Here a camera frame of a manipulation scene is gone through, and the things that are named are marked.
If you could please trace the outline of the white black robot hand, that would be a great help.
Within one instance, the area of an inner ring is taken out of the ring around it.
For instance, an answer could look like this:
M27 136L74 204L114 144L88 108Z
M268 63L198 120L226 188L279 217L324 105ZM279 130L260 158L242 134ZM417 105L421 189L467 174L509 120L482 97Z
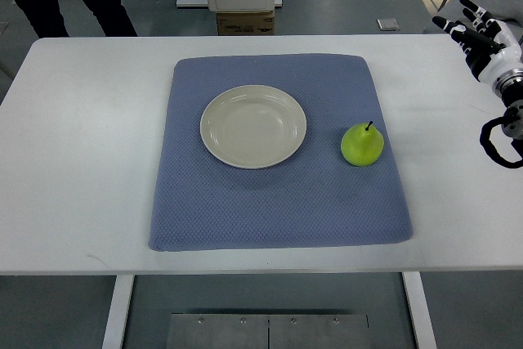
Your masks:
M470 0L459 2L472 27L442 16L432 22L461 47L474 78L498 92L508 80L521 80L522 49L507 24Z

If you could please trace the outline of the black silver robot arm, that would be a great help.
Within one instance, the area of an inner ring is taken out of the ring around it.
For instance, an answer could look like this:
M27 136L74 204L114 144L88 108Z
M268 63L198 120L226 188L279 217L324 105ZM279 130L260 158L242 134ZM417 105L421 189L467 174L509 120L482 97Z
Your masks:
M503 134L512 139L512 148L522 157L522 68L508 70L494 80L493 91L506 107L503 116L483 125L480 144L484 152L498 165L518 169L522 159L510 162L502 157L490 140L492 130L500 126Z

